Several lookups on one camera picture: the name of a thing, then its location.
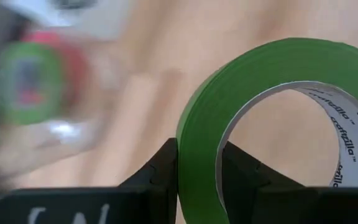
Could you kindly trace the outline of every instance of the black clamp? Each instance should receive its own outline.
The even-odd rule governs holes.
[[[17,190],[0,199],[0,224],[175,223],[176,139],[118,187]],[[223,194],[229,221],[358,223],[358,189],[304,187],[227,143]]]

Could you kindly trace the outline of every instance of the blurry tape roll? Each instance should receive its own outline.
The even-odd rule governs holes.
[[[35,42],[53,47],[61,56],[64,64],[67,100],[72,103],[78,99],[84,85],[84,76],[89,73],[89,65],[81,50],[65,40],[56,32],[37,30],[25,35],[24,42]]]
[[[220,68],[188,102],[177,128],[178,190],[187,223],[229,223],[222,149],[242,115],[287,89],[319,103],[336,128],[340,155],[330,186],[358,187],[358,49],[327,40],[279,40]]]
[[[46,45],[10,45],[1,57],[0,114],[17,124],[39,123],[60,114],[64,64]]]
[[[110,124],[108,80],[98,68],[77,64],[85,56],[62,52],[55,36],[41,37],[12,44],[1,57],[0,182],[92,149]],[[81,92],[73,102],[66,97],[70,85]]]

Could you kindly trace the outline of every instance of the masking tape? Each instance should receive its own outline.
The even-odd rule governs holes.
[[[292,38],[257,47],[212,74],[178,124],[179,197],[188,224],[229,223],[221,190],[221,153],[242,115],[282,90],[299,91],[331,118],[339,141],[332,187],[358,187],[358,49]]]

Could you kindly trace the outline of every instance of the craftzilla text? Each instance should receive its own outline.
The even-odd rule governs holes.
[[[342,183],[342,179],[343,179],[343,175],[341,174],[342,168],[343,166],[339,164],[335,172],[333,187],[339,187],[339,184]]]
[[[333,123],[335,124],[336,129],[341,134],[341,139],[343,140],[343,142],[344,142],[344,144],[346,146],[347,153],[350,156],[353,156],[353,161],[355,162],[356,158],[354,157],[354,144],[353,144],[353,141],[351,139],[349,139],[349,137],[347,136],[347,131],[342,128],[342,126],[336,121],[335,118],[331,117],[331,121],[333,121]]]
[[[346,114],[346,111],[344,111],[340,106],[335,105],[331,100],[325,99],[322,96],[316,95],[314,93],[309,93],[312,96],[315,96],[317,98],[319,98],[320,100],[323,100],[324,102],[326,102],[330,107],[334,108],[336,110],[336,112],[338,112],[343,118],[345,119],[349,119],[348,115]]]

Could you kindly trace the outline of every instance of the tape roll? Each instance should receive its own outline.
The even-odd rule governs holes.
[[[84,88],[85,75],[90,68],[81,50],[66,41],[61,35],[48,30],[37,30],[25,35],[24,42],[45,44],[54,48],[61,56],[67,76],[66,98],[68,103],[79,99]]]
[[[1,55],[0,111],[16,124],[50,119],[61,110],[64,83],[63,64],[54,49],[12,44]]]
[[[327,40],[279,40],[220,68],[181,116],[178,190],[188,224],[229,223],[221,193],[221,151],[247,110],[286,89],[310,96],[333,121],[340,155],[330,185],[358,187],[358,49]]]

